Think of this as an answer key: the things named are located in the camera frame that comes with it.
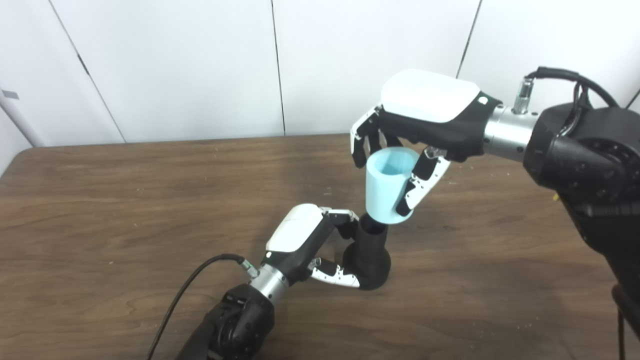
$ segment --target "black cable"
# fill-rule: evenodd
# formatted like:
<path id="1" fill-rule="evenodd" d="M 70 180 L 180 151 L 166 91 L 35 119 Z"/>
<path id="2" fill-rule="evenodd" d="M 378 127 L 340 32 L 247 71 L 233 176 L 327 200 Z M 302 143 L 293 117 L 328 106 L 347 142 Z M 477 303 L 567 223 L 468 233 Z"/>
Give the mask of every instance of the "black cable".
<path id="1" fill-rule="evenodd" d="M 213 258 L 202 263 L 202 265 L 198 266 L 198 268 L 189 276 L 187 281 L 184 282 L 180 290 L 178 290 L 178 293 L 175 294 L 173 301 L 171 301 L 171 305 L 169 305 L 169 308 L 167 309 L 166 314 L 164 314 L 164 318 L 160 323 L 160 328 L 158 328 L 158 332 L 156 333 L 154 340 L 151 342 L 151 347 L 149 348 L 149 353 L 147 354 L 147 360 L 151 360 L 151 357 L 153 357 L 154 352 L 156 351 L 156 346 L 160 341 L 160 336 L 162 336 L 162 333 L 164 332 L 164 328 L 166 327 L 166 324 L 169 322 L 169 318 L 171 317 L 171 314 L 173 313 L 175 306 L 178 304 L 178 301 L 182 297 L 182 294 L 184 294 L 185 290 L 187 290 L 187 288 L 189 287 L 193 279 L 195 279 L 196 276 L 198 276 L 198 274 L 202 270 L 204 270 L 204 268 L 215 263 L 218 260 L 234 260 L 237 263 L 241 264 L 244 261 L 244 258 L 240 255 L 235 255 L 235 254 L 220 254 L 218 256 L 214 256 Z"/>
<path id="2" fill-rule="evenodd" d="M 616 108 L 619 107 L 613 96 L 611 96 L 611 94 L 604 90 L 602 86 L 596 84 L 593 80 L 585 78 L 575 71 L 554 69 L 550 67 L 538 67 L 536 71 L 530 73 L 526 77 L 535 79 L 563 79 L 568 81 L 575 81 L 593 90 L 593 92 L 598 94 L 602 98 L 602 100 L 607 103 L 607 105 Z"/>
<path id="3" fill-rule="evenodd" d="M 640 95 L 640 89 L 638 89 L 638 91 L 636 92 L 636 94 L 633 96 L 633 98 L 631 99 L 631 101 L 629 101 L 629 103 L 627 104 L 627 107 L 625 109 L 629 109 L 631 107 L 631 105 L 634 103 L 634 101 L 636 101 L 636 99 L 638 98 L 638 95 Z"/>
<path id="4" fill-rule="evenodd" d="M 618 310 L 618 357 L 625 360 L 625 318 L 622 312 Z"/>

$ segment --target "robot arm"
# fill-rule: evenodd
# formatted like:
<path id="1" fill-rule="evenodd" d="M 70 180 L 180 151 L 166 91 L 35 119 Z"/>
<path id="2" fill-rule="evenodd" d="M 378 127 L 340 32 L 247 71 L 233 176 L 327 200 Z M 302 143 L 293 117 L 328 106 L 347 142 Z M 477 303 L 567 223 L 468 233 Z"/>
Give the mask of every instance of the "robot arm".
<path id="1" fill-rule="evenodd" d="M 386 226 L 377 231 L 373 227 L 365 230 L 363 226 L 371 221 L 369 219 L 368 215 L 363 216 L 364 224 L 361 224 L 351 210 L 313 204 L 293 207 L 267 242 L 257 274 L 248 283 L 226 292 L 205 315 L 176 359 L 251 359 L 275 324 L 274 305 L 288 287 L 309 277 L 362 290 L 381 285 L 386 274 L 381 282 L 376 282 L 380 276 L 372 277 L 366 266 L 371 263 L 379 269 L 385 264 L 385 259 L 372 256 L 371 251 L 375 250 L 375 244 L 384 246 Z M 367 253 L 359 254 L 357 248 L 351 247 L 355 255 L 345 253 L 345 267 L 317 258 L 317 251 L 334 228 L 344 239 L 367 244 Z M 386 251 L 384 254 L 388 273 L 390 260 Z"/>
<path id="2" fill-rule="evenodd" d="M 574 81 L 573 102 L 529 112 L 534 79 L 544 78 Z M 608 107 L 594 109 L 589 92 Z M 388 146 L 401 146 L 398 138 L 429 145 L 396 208 L 401 215 L 442 177 L 445 161 L 487 153 L 521 162 L 538 185 L 558 193 L 584 241 L 606 257 L 619 284 L 614 299 L 640 338 L 639 114 L 562 69 L 540 67 L 524 77 L 512 108 L 466 81 L 407 70 L 385 84 L 381 102 L 352 127 L 358 168 L 366 163 L 366 138 L 371 153 L 380 150 L 379 133 Z M 414 197 L 416 180 L 431 186 Z"/>

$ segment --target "wood grain surface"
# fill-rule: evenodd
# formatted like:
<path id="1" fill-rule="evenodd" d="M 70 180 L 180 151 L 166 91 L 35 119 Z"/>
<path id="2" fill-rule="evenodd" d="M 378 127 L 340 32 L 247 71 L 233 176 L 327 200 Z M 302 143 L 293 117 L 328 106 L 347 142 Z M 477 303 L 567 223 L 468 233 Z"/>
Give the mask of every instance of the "wood grain surface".
<path id="1" fill-rule="evenodd" d="M 259 261 L 302 202 L 363 213 L 364 179 L 344 135 L 22 152 L 0 179 L 0 359 L 143 359 L 203 260 Z M 518 163 L 452 164 L 390 228 L 388 282 L 296 284 L 257 359 L 616 358 L 614 278 L 552 196 Z M 155 358 L 244 281 L 231 263 L 204 271 Z"/>

